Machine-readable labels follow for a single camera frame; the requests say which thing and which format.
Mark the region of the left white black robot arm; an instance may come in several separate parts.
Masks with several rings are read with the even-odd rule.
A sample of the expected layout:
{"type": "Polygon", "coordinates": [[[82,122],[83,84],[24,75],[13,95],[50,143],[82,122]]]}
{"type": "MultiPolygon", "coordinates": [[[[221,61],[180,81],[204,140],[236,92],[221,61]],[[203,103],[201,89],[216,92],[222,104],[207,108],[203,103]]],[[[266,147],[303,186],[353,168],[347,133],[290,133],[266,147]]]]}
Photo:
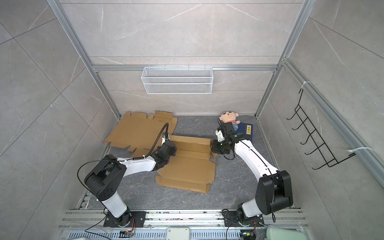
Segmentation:
{"type": "Polygon", "coordinates": [[[154,172],[169,163],[176,155],[176,145],[166,140],[148,156],[133,159],[116,158],[106,155],[84,178],[89,191],[102,202],[110,214],[116,219],[130,213],[128,206],[118,194],[118,187],[126,176],[141,172],[154,172]]]}

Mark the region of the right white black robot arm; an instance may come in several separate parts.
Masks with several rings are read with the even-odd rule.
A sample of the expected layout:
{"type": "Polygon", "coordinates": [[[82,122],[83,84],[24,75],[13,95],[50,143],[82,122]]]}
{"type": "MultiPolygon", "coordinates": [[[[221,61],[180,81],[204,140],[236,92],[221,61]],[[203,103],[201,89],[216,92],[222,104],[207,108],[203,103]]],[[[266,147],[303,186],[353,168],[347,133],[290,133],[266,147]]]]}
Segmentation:
{"type": "Polygon", "coordinates": [[[235,131],[232,123],[219,121],[219,124],[216,130],[217,139],[212,143],[212,152],[223,156],[229,153],[239,156],[258,182],[255,197],[239,205],[238,219],[245,221],[293,206],[292,181],[289,173],[271,165],[245,134],[235,131]]]}

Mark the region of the brown cardboard box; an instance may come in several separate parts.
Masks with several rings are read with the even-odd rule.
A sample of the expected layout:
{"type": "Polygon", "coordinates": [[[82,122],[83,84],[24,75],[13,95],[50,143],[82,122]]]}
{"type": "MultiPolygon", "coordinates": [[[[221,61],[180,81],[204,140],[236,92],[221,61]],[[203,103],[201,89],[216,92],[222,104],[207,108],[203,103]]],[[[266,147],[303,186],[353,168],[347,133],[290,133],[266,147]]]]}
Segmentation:
{"type": "Polygon", "coordinates": [[[159,186],[206,194],[215,180],[216,154],[211,151],[213,141],[206,138],[170,136],[176,145],[176,155],[157,170],[159,186]]]}

